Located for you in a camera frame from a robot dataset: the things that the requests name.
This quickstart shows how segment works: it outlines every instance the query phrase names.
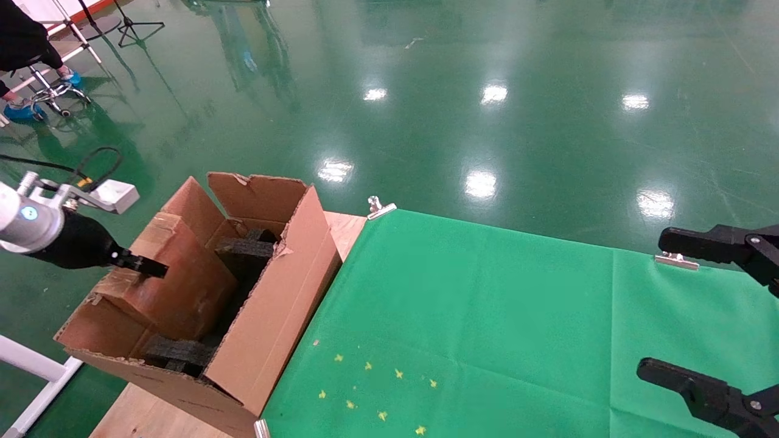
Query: wooden table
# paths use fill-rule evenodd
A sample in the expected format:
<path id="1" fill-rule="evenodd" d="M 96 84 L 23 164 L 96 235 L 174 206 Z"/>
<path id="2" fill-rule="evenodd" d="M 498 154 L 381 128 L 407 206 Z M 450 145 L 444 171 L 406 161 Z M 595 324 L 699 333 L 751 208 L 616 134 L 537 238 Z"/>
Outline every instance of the wooden table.
<path id="1" fill-rule="evenodd" d="M 325 212 L 341 259 L 346 259 L 365 217 Z M 230 438 L 132 383 L 106 412 L 90 438 Z"/>

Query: glossy floor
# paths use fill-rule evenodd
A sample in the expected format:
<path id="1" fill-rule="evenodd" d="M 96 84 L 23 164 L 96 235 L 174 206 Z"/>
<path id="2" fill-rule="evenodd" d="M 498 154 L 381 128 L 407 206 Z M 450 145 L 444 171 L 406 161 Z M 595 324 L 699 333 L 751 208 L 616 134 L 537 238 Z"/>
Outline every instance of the glossy floor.
<path id="1" fill-rule="evenodd" d="M 92 107 L 0 133 L 3 153 L 70 165 L 120 148 L 143 198 L 94 214 L 120 242 L 213 170 L 314 182 L 328 210 L 376 194 L 645 253 L 670 224 L 778 221 L 771 0 L 159 2 L 126 7 L 166 23 L 146 47 L 95 42 L 110 76 L 74 59 Z M 64 359 L 51 336 L 102 273 L 1 255 L 0 333 Z M 0 429 L 41 386 L 0 365 Z M 121 388 L 82 371 L 32 436 L 87 436 Z"/>

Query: cardboard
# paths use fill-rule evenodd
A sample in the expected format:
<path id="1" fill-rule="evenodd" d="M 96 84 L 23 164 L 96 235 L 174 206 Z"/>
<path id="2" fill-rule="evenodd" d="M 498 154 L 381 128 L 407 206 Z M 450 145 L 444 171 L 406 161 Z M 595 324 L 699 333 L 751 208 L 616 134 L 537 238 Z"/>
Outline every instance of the cardboard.
<path id="1" fill-rule="evenodd" d="M 93 292 L 170 339 L 198 340 L 208 333 L 238 281 L 183 217 L 157 213 L 130 250 L 168 265 L 165 278 L 116 269 Z"/>
<path id="2" fill-rule="evenodd" d="M 156 326 L 102 298 L 108 295 L 105 290 L 91 292 L 55 340 L 72 356 L 235 438 L 254 438 L 252 423 L 340 267 L 340 257 L 314 187 L 295 179 L 228 173 L 210 173 L 208 181 L 230 217 L 194 178 L 161 212 L 180 218 L 203 248 L 253 228 L 270 229 L 280 241 L 206 367 L 207 380 L 144 363 L 140 352 Z"/>

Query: white frame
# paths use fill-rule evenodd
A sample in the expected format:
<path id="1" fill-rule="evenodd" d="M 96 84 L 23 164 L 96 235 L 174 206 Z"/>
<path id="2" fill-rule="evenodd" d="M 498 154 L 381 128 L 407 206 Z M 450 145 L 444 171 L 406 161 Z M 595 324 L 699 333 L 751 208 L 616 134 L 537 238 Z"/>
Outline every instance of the white frame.
<path id="1" fill-rule="evenodd" d="M 11 429 L 3 434 L 2 438 L 25 436 L 82 364 L 76 358 L 68 359 L 64 365 L 59 364 L 2 335 L 0 335 L 0 361 L 48 380 L 48 384 L 11 425 Z"/>

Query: person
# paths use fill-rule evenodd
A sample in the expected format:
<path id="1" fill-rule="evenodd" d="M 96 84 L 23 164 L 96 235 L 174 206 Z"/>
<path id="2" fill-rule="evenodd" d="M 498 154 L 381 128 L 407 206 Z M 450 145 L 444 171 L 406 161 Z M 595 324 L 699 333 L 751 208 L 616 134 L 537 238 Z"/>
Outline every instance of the person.
<path id="1" fill-rule="evenodd" d="M 13 0 L 0 0 L 0 70 L 11 72 L 36 62 L 52 67 L 61 80 L 74 87 L 81 83 L 79 73 L 62 62 L 62 57 L 48 41 L 46 28 L 31 19 Z M 7 102 L 3 114 L 10 120 L 29 120 L 34 111 L 41 112 L 37 104 L 14 93 L 1 80 L 0 96 Z"/>

